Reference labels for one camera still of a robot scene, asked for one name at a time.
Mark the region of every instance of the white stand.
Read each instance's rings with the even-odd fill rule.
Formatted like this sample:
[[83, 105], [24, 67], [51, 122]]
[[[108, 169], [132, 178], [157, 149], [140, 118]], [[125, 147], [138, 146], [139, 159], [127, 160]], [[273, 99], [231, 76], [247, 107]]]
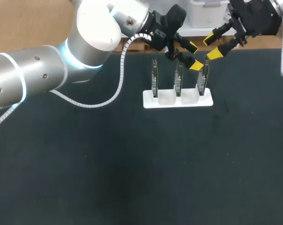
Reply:
[[176, 96], [175, 89], [158, 90], [158, 97], [153, 97], [152, 90], [143, 92], [143, 107], [155, 108], [181, 108], [212, 106], [213, 100], [210, 89], [205, 89], [204, 96], [200, 96], [198, 87], [182, 89], [181, 97]]

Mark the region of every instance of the metal tool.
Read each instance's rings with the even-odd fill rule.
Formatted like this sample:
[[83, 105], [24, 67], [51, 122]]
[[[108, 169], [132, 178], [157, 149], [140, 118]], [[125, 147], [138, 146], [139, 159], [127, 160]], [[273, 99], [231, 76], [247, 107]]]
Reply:
[[155, 60], [153, 60], [152, 91], [153, 91], [153, 97], [158, 98], [158, 66], [157, 66], [157, 58], [155, 58]]
[[209, 74], [209, 60], [205, 57], [203, 68], [199, 71], [198, 75], [198, 91], [200, 96], [204, 96]]
[[183, 72], [184, 72], [183, 66], [184, 64], [182, 62], [178, 62], [177, 69], [175, 72], [175, 91], [177, 97], [181, 97]]

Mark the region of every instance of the white container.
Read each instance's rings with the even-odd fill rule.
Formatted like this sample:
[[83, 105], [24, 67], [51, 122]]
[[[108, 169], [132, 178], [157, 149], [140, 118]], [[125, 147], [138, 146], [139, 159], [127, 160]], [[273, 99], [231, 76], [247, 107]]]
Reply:
[[188, 16], [194, 28], [219, 27], [225, 23], [227, 0], [188, 0]]

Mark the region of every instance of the dark table surface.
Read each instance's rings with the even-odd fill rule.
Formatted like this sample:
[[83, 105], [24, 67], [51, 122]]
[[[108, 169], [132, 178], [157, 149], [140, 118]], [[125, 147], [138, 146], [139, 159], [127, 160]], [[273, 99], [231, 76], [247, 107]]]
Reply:
[[[212, 62], [209, 108], [144, 109], [153, 57], [127, 56], [109, 106], [81, 109], [48, 93], [0, 126], [0, 225], [283, 225], [280, 51]], [[107, 100], [119, 58], [62, 92]], [[176, 63], [157, 59], [160, 88], [172, 88]], [[186, 72], [184, 86], [196, 77]]]

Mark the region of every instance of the glowing blue ring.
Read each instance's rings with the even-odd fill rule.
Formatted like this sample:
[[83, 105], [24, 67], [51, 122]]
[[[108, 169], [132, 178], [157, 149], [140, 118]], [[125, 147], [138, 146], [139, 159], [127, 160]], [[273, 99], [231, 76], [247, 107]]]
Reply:
[[19, 78], [20, 78], [21, 83], [22, 83], [22, 88], [23, 88], [23, 96], [22, 96], [22, 99], [20, 101], [20, 103], [22, 103], [26, 99], [26, 96], [27, 96], [27, 88], [26, 88], [24, 73], [21, 70], [21, 68], [18, 66], [16, 61], [10, 55], [8, 55], [6, 53], [0, 53], [0, 55], [5, 56], [14, 65], [16, 71], [18, 72]]
[[73, 57], [73, 60], [75, 60], [78, 64], [80, 64], [81, 66], [83, 66], [83, 67], [85, 67], [85, 68], [89, 68], [89, 69], [98, 69], [98, 68], [100, 68], [101, 66], [103, 66], [103, 64], [102, 64], [102, 65], [97, 66], [97, 67], [92, 67], [92, 66], [88, 66], [88, 65], [86, 65], [86, 64], [84, 64], [84, 63], [82, 63], [82, 62], [80, 62], [78, 59], [76, 59], [76, 57], [71, 53], [70, 49], [68, 48], [67, 40], [68, 40], [68, 38], [66, 39], [66, 42], [65, 42], [66, 50], [67, 50], [67, 51], [69, 52], [69, 54]]

